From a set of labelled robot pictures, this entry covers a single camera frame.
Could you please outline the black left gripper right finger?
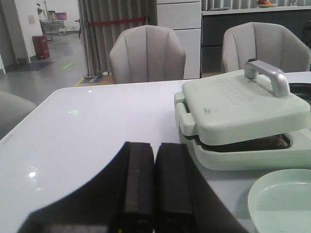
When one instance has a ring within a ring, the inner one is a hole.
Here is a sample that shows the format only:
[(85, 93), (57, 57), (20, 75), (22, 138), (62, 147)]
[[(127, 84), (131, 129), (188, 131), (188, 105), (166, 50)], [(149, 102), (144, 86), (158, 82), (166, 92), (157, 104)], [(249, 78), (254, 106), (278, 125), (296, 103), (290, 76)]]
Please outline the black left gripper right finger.
[(155, 161), (157, 233), (245, 233), (195, 165), (186, 145), (163, 143)]

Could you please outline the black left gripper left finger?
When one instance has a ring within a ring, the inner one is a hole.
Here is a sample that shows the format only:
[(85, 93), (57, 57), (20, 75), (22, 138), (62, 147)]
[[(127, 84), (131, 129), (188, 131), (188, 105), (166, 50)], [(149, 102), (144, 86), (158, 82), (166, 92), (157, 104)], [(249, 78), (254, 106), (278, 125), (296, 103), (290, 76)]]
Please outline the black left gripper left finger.
[(33, 211), (20, 233), (151, 233), (154, 155), (125, 142), (108, 165), (71, 194)]

